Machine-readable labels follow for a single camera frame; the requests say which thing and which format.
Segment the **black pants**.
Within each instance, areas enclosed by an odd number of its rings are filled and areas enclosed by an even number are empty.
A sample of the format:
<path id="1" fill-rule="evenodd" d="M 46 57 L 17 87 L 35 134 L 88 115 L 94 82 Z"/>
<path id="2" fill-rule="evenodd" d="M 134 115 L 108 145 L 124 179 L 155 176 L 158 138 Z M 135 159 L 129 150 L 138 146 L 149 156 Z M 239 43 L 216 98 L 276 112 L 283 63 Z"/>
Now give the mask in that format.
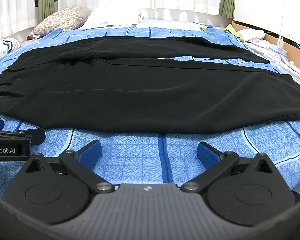
<path id="1" fill-rule="evenodd" d="M 22 53 L 0 74 L 0 113 L 42 128 L 218 133 L 300 120 L 300 85 L 265 59 L 201 37 L 89 38 Z"/>

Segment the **blue checked bed cover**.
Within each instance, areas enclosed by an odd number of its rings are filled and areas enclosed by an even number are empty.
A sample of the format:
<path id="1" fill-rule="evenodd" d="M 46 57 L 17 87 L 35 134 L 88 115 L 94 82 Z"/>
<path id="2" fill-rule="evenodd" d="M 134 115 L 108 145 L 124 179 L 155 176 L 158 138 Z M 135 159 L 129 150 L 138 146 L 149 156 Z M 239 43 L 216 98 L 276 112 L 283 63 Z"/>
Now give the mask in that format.
<path id="1" fill-rule="evenodd" d="M 0 73 L 28 50 L 99 36 L 201 36 L 216 44 L 234 44 L 250 50 L 232 35 L 212 36 L 204 31 L 156 27 L 85 29 L 67 33 L 56 30 L 1 58 Z M 270 61 L 262 64 L 261 68 L 284 74 Z M 300 121 L 261 124 L 219 134 L 111 134 L 73 128 L 51 129 L 46 131 L 45 141 L 33 146 L 31 151 L 54 157 L 65 150 L 78 150 L 94 139 L 102 145 L 102 157 L 94 171 L 114 185 L 181 185 L 203 172 L 204 167 L 197 159 L 197 146 L 205 141 L 219 151 L 235 151 L 243 157 L 253 157 L 258 152 L 266 153 L 287 184 L 300 194 Z"/>

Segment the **striped navy white cloth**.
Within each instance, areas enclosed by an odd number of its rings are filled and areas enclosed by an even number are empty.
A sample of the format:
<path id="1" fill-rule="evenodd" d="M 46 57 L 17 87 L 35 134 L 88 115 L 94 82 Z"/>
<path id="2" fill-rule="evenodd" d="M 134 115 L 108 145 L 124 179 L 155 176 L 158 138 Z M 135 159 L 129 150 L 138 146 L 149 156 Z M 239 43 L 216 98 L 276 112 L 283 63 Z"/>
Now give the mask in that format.
<path id="1" fill-rule="evenodd" d="M 7 52 L 10 53 L 21 47 L 21 43 L 12 37 L 7 37 L 2 40 L 3 44 L 7 47 Z"/>

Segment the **floral brown pillow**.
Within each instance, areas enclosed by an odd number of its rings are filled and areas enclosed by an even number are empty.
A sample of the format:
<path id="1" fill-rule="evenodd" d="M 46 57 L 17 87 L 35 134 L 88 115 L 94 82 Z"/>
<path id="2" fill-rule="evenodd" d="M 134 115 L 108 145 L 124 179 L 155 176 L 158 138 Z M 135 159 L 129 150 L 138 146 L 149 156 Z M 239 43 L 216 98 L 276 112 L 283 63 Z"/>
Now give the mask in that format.
<path id="1" fill-rule="evenodd" d="M 56 29 L 63 32 L 81 27 L 93 11 L 80 5 L 70 5 L 57 11 L 40 22 L 32 31 L 33 35 L 45 36 Z"/>

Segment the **green curtain left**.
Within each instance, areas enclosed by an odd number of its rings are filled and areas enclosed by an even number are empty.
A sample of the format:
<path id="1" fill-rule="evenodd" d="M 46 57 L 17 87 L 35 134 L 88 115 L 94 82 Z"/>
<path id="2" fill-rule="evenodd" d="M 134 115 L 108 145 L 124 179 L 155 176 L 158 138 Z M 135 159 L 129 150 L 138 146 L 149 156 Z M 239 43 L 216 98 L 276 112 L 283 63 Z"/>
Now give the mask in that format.
<path id="1" fill-rule="evenodd" d="M 42 22 L 55 12 L 54 0 L 38 0 L 38 21 Z"/>

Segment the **white pillow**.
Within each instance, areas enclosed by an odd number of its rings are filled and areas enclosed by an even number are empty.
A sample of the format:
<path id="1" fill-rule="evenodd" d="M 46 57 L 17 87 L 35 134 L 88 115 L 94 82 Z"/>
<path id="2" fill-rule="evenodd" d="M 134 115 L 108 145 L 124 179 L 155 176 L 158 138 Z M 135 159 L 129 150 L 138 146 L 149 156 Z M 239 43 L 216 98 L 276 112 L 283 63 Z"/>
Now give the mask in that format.
<path id="1" fill-rule="evenodd" d="M 85 23 L 79 29 L 97 29 L 105 27 L 126 27 L 137 25 L 145 18 L 145 11 L 128 8 L 112 8 L 109 10 L 97 8 L 93 10 Z"/>

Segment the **light blue small box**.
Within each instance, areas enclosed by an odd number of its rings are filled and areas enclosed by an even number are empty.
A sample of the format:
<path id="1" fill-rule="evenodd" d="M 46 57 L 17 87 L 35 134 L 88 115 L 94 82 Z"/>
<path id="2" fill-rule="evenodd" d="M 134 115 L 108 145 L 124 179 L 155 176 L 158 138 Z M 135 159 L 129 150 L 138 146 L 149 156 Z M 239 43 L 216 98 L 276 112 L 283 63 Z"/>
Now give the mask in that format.
<path id="1" fill-rule="evenodd" d="M 271 44 L 269 47 L 268 47 L 269 50 L 273 51 L 275 54 L 277 55 L 281 55 L 285 58 L 287 58 L 287 51 L 284 50 L 283 48 L 280 48 L 274 44 Z"/>

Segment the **wooden headboard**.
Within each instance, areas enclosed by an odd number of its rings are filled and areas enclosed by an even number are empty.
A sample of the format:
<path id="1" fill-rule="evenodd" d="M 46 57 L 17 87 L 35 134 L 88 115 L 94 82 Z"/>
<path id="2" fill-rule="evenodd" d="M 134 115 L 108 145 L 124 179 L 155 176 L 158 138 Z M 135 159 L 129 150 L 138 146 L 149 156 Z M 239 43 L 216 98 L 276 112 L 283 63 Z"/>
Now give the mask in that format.
<path id="1" fill-rule="evenodd" d="M 250 25 L 247 23 L 233 21 L 232 25 L 236 31 L 239 31 L 242 29 L 263 30 L 266 33 L 265 39 L 271 44 L 276 44 L 277 39 L 279 38 L 279 34 L 276 34 L 267 29 L 256 27 L 256 26 L 253 26 L 253 25 Z M 283 40 L 284 40 L 283 48 L 284 48 L 284 50 L 287 51 L 287 59 L 289 59 L 289 61 L 293 61 L 294 64 L 300 69 L 300 48 L 292 40 L 292 38 L 288 38 L 287 36 L 285 36 L 283 38 Z"/>

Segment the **white crumpled cloth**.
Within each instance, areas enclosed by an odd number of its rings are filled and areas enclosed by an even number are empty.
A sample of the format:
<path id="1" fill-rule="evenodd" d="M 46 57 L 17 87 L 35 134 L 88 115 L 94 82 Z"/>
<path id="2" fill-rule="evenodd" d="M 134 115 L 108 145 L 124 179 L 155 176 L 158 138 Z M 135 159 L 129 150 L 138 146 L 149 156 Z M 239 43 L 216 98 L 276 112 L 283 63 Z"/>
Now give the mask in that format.
<path id="1" fill-rule="evenodd" d="M 263 30 L 256 29 L 242 29 L 239 31 L 245 42 L 248 42 L 254 38 L 263 39 L 266 36 L 266 33 Z"/>

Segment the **green cloth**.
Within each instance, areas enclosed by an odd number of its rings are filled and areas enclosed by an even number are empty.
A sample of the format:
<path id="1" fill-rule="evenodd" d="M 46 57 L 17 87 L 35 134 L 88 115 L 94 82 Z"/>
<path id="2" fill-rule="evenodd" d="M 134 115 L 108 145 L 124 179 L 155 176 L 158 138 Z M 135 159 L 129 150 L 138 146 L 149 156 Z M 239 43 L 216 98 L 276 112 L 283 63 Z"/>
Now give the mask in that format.
<path id="1" fill-rule="evenodd" d="M 214 27 L 213 25 L 202 25 L 199 29 L 212 36 L 229 34 L 236 37 L 239 41 L 244 42 L 243 36 L 236 31 L 231 24 L 228 24 L 225 28 Z"/>

